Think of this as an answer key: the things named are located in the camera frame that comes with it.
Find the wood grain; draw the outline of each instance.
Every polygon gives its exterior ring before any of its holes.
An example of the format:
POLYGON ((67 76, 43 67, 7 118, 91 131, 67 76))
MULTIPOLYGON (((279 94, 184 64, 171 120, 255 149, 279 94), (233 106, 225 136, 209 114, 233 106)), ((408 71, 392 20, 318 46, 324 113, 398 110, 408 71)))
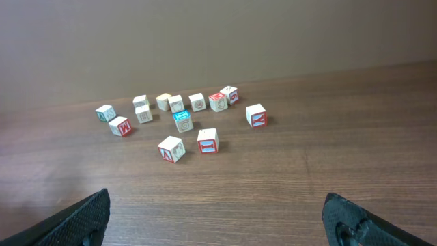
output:
POLYGON ((156 105, 138 124, 131 98, 1 115, 0 238, 106 187, 105 245, 327 245, 328 192, 437 244, 437 62, 237 87, 238 104, 193 113, 186 133, 156 105), (131 136, 98 121, 103 103, 131 136), (256 103, 269 126, 254 130, 256 103), (200 155, 201 128, 217 128, 218 154, 200 155), (177 164, 156 149, 168 135, 187 149, 177 164))

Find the white block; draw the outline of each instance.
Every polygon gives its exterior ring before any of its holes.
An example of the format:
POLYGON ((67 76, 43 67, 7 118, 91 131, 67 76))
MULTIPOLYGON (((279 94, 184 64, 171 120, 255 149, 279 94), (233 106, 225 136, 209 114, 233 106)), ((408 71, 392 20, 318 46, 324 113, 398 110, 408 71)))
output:
POLYGON ((215 93, 209 96, 211 109, 215 112, 220 112, 227 109, 226 95, 223 93, 215 93))
POLYGON ((140 124, 153 120, 153 116, 152 113, 150 112, 149 105, 136 107, 135 114, 137 115, 140 124))
POLYGON ((191 109, 193 110, 193 112, 206 109, 205 98, 203 97, 202 93, 191 95, 189 96, 189 98, 191 103, 191 109))
POLYGON ((229 105, 232 105, 238 101, 238 89, 232 86, 224 87, 220 90, 221 93, 226 95, 226 101, 229 105))
POLYGON ((253 128, 267 126, 267 112, 260 104, 246 107, 246 119, 253 128))
POLYGON ((177 113, 185 110, 184 102, 182 101, 182 97, 180 95, 170 97, 169 104, 172 113, 177 113))
POLYGON ((110 122, 117 114, 111 105, 103 105, 96 109, 97 117, 100 121, 110 122))
POLYGON ((197 145, 202 154, 217 153, 219 151, 217 130, 215 128, 200 130, 197 136, 197 145))
POLYGON ((193 121, 191 120, 191 115, 188 110, 175 113, 173 114, 173 117, 175 119, 176 128, 178 128, 180 133, 192 130, 194 128, 193 121))
POLYGON ((132 103, 134 104, 134 107, 141 107, 144 105, 149 105, 149 100, 147 99, 146 95, 135 96, 132 103))
POLYGON ((161 157, 169 162, 176 163, 184 154, 185 147, 182 140, 177 137, 169 136, 158 145, 161 157))
POLYGON ((111 122, 109 122, 109 127, 111 127, 112 133, 120 137, 124 137, 132 132, 132 126, 130 125, 128 118, 122 116, 118 116, 114 120, 111 120, 111 122))
POLYGON ((164 93, 156 98, 156 104, 160 110, 167 111, 170 109, 169 98, 171 98, 171 95, 168 93, 164 93))

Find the gray wall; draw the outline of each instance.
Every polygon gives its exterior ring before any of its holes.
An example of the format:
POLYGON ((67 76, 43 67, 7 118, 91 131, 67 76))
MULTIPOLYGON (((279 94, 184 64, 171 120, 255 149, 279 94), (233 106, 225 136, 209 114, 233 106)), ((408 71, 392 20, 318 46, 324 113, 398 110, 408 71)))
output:
POLYGON ((0 111, 436 58, 435 0, 0 1, 0 111))

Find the wooden block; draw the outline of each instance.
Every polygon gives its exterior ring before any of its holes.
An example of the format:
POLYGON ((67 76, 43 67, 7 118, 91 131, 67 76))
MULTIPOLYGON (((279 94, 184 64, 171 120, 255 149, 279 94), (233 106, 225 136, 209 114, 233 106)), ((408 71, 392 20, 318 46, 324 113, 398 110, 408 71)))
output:
POLYGON ((117 114, 111 105, 103 105, 96 109, 97 117, 100 121, 110 122, 117 114))
POLYGON ((173 117, 175 118, 176 127, 180 133, 192 130, 194 128, 193 121, 191 120, 191 115, 188 110, 175 113, 173 114, 173 117))
POLYGON ((260 104, 246 107, 246 118, 252 128, 267 126, 267 112, 260 104))
POLYGON ((182 140, 177 137, 169 136, 158 145, 161 157, 171 163, 176 163, 184 154, 185 147, 182 140))
POLYGON ((171 95, 168 93, 164 93, 156 98, 156 104, 160 110, 168 111, 170 109, 169 98, 171 98, 171 95))
POLYGON ((229 105, 238 102, 238 89, 232 86, 224 87, 220 90, 221 93, 226 95, 226 101, 229 105))
POLYGON ((203 129, 197 136, 200 153, 213 154, 219 151, 219 136, 215 128, 203 129))
POLYGON ((132 126, 128 118, 122 116, 118 116, 109 122, 109 127, 111 127, 112 133, 120 137, 127 136, 132 132, 132 126))
POLYGON ((132 103, 134 104, 134 107, 141 107, 144 105, 149 105, 149 100, 147 99, 146 95, 135 96, 132 103))
POLYGON ((153 120, 153 116, 152 113, 150 112, 149 105, 136 107, 135 114, 137 115, 140 124, 153 120))
POLYGON ((191 109, 193 110, 193 112, 206 109, 205 98, 203 97, 202 93, 191 95, 189 96, 189 98, 191 103, 191 109))
POLYGON ((182 101, 182 97, 180 95, 170 97, 169 104, 172 113, 177 113, 185 110, 184 102, 182 101))
POLYGON ((215 112, 220 112, 227 109, 226 95, 223 93, 215 93, 209 97, 211 109, 215 112))

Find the white cube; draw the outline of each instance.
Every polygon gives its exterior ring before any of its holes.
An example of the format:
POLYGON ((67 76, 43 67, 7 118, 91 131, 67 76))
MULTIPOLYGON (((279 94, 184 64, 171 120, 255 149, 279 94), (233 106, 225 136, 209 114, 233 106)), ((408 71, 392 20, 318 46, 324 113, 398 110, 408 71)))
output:
POLYGON ((260 104, 246 107, 246 118, 253 128, 267 126, 267 112, 260 104))
POLYGON ((185 110, 184 102, 182 101, 182 97, 180 95, 170 97, 169 104, 172 113, 177 113, 185 110))
POLYGON ((140 124, 153 120, 152 113, 150 113, 149 105, 136 107, 135 114, 137 115, 140 124))
POLYGON ((191 109, 193 110, 193 112, 206 109, 205 98, 203 97, 202 93, 191 95, 189 96, 189 98, 191 103, 191 109))
POLYGON ((176 127, 180 133, 189 131, 193 129, 193 121, 191 120, 191 115, 188 110, 183 110, 181 112, 173 114, 175 119, 176 127))
POLYGON ((238 89, 232 86, 224 87, 220 90, 221 93, 226 95, 226 101, 229 105, 232 105, 238 101, 238 89))
POLYGON ((124 137, 132 132, 132 126, 130 125, 128 118, 122 116, 118 116, 114 120, 111 120, 111 122, 109 122, 109 127, 111 127, 111 131, 114 135, 120 137, 124 137))
POLYGON ((111 105, 103 105, 96 109, 97 117, 100 121, 110 122, 117 114, 111 105))
POLYGON ((182 140, 177 137, 169 136, 158 145, 161 157, 171 163, 176 163, 184 154, 185 147, 182 140))
POLYGON ((134 104, 134 107, 141 107, 144 105, 149 105, 149 100, 147 99, 146 95, 135 96, 132 103, 134 104))
POLYGON ((217 130, 215 128, 200 130, 197 136, 197 145, 199 145, 202 154, 217 153, 219 151, 217 130))
POLYGON ((223 93, 215 93, 209 97, 211 109, 215 112, 220 112, 227 109, 226 95, 223 93))
POLYGON ((168 93, 164 93, 156 98, 156 104, 160 110, 167 111, 170 109, 169 98, 171 98, 171 95, 168 93))

